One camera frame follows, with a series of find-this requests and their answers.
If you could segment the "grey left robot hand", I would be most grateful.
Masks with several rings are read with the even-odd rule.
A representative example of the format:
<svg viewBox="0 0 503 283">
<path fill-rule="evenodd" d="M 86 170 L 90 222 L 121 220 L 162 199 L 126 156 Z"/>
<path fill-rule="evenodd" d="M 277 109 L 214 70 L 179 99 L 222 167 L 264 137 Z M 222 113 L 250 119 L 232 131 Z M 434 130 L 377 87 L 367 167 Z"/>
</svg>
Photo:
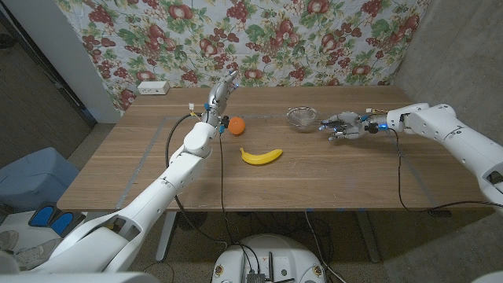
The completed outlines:
<svg viewBox="0 0 503 283">
<path fill-rule="evenodd" d="M 237 70 L 231 69 L 211 88 L 207 110 L 202 118 L 203 122 L 209 123 L 213 127 L 220 124 L 220 118 L 226 109 L 229 96 L 238 88 L 238 85 L 233 82 L 237 74 Z"/>
</svg>

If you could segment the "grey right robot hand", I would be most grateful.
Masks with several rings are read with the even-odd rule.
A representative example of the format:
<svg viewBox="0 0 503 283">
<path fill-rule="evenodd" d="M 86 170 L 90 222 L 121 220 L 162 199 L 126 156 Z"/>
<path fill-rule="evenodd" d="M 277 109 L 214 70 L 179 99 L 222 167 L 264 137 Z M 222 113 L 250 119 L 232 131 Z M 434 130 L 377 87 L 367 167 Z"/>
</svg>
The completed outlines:
<svg viewBox="0 0 503 283">
<path fill-rule="evenodd" d="M 329 140 L 357 139 L 366 134 L 365 127 L 369 124 L 367 116 L 360 116 L 356 112 L 341 112 L 322 120 L 319 130 L 331 133 Z"/>
</svg>

